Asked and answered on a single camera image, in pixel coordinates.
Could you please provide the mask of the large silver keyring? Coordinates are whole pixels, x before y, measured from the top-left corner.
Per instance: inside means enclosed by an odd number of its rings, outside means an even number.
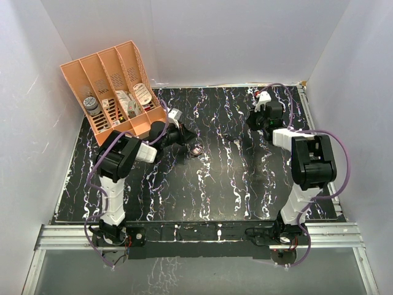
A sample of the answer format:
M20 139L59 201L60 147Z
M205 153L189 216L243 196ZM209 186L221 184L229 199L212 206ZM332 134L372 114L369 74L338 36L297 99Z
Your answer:
M184 154L189 157L199 157L204 153L204 147L200 143L185 144L183 150Z

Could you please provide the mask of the black key fob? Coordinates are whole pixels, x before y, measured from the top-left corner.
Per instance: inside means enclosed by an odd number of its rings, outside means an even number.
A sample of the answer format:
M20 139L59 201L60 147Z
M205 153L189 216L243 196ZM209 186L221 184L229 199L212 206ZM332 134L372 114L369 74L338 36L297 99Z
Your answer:
M231 134L228 134L228 133L225 133L225 134L223 135L223 137L224 137L227 141L229 141L229 142L234 142L234 140L236 140L236 138L234 138Z

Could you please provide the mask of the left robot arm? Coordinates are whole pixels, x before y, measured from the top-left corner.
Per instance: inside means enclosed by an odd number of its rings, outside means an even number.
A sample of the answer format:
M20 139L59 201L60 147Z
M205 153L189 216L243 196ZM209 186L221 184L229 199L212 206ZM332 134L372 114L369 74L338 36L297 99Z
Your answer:
M126 240L123 193L125 178L136 161L154 163L168 146L185 146L197 138L182 123L166 125L162 121L151 124L147 140L130 132L112 131L100 146L93 167L99 176L102 193L102 212L97 230L89 228L96 236L111 245L121 245Z

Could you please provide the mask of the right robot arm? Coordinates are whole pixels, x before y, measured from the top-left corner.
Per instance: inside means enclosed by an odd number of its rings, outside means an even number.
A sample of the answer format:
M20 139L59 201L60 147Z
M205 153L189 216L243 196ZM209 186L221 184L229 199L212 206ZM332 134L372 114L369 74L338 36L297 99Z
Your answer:
M271 226L255 227L251 236L260 241L288 244L305 229L306 211L315 197L337 177L332 145L327 135L295 132L284 127L283 106L275 101L258 102L246 121L262 131L272 145L290 152L293 186L287 202Z

